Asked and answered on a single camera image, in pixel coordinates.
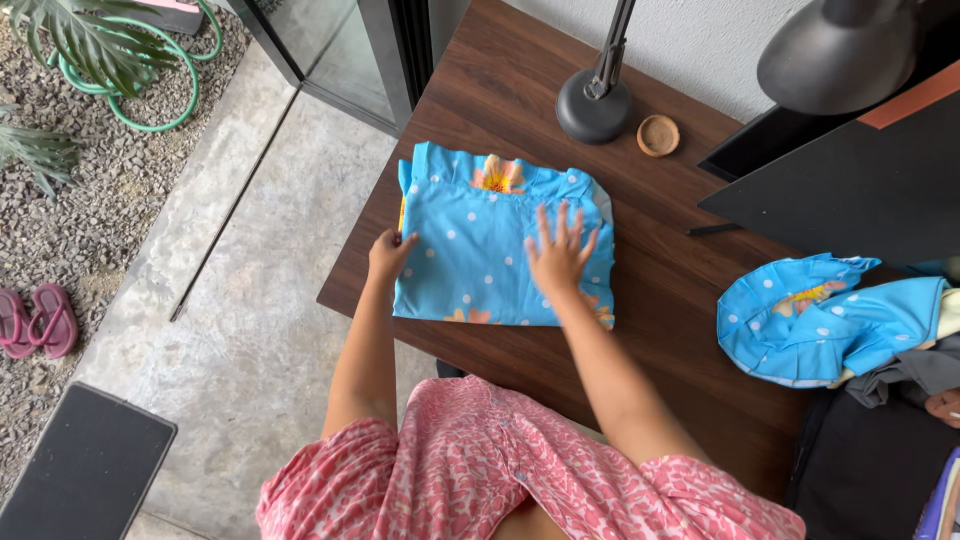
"pink patterned dress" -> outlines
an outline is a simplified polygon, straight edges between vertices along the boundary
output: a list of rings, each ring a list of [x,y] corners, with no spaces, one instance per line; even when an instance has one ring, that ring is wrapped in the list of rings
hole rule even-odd
[[[804,538],[799,517],[715,467],[635,467],[476,377],[421,382],[399,433],[370,418],[303,447],[263,484],[256,520],[267,540],[481,540],[528,494],[575,539]]]

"hand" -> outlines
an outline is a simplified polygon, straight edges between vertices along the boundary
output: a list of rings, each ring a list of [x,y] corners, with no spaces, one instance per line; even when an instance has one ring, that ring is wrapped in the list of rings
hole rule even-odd
[[[530,260],[530,273],[540,291],[551,301],[559,294],[572,291],[577,293],[580,276],[584,273],[584,265],[593,253],[597,243],[599,229],[590,233],[590,238],[584,249],[580,249],[580,235],[584,230],[584,210],[577,210],[573,228],[566,226],[566,201],[560,203],[557,209],[557,233],[553,241],[550,240],[550,225],[546,219],[543,205],[537,207],[537,226],[540,229],[540,253],[534,245],[532,236],[527,236],[527,257]]]
[[[380,235],[370,248],[370,270],[367,272],[368,282],[394,282],[400,275],[400,269],[407,260],[407,254],[414,249],[420,235],[410,234],[402,243],[400,233],[388,229]]]

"pink sandal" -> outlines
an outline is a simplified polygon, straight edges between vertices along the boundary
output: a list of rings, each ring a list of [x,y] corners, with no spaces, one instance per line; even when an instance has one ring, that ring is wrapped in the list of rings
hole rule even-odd
[[[34,306],[36,315],[27,327],[30,342],[38,347],[42,345],[50,359],[69,353],[77,342],[80,331],[66,291],[55,283],[44,283],[34,290]],[[35,329],[40,319],[43,320],[46,330],[43,335],[37,336]]]
[[[36,350],[36,345],[23,331],[26,320],[27,309],[20,295],[10,289],[0,289],[0,345],[11,358],[24,358]]]

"small wooden dish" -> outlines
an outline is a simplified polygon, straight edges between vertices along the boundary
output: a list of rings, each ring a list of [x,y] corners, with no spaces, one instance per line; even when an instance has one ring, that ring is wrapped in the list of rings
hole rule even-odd
[[[680,130],[667,116],[647,116],[636,130],[636,143],[648,156],[662,158],[677,149],[680,144]]]

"wooden table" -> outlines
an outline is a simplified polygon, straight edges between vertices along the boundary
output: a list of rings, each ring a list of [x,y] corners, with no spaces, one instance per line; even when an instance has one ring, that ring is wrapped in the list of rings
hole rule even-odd
[[[585,170],[613,199],[614,335],[712,459],[778,500],[809,394],[738,370],[717,345],[714,319],[717,299],[734,280],[797,254],[746,231],[684,235],[721,222],[695,205],[724,183],[696,163],[740,124],[679,91],[624,66],[621,80],[635,110],[628,129],[606,146],[568,137],[554,100],[564,81],[596,57],[581,41],[498,0],[473,0],[317,302],[353,315],[367,252],[396,226],[396,162],[409,160],[415,143]],[[636,144],[637,126],[653,113],[680,127],[680,147],[666,158],[650,158]],[[559,329],[401,318],[395,328],[398,339],[418,349],[596,427]]]

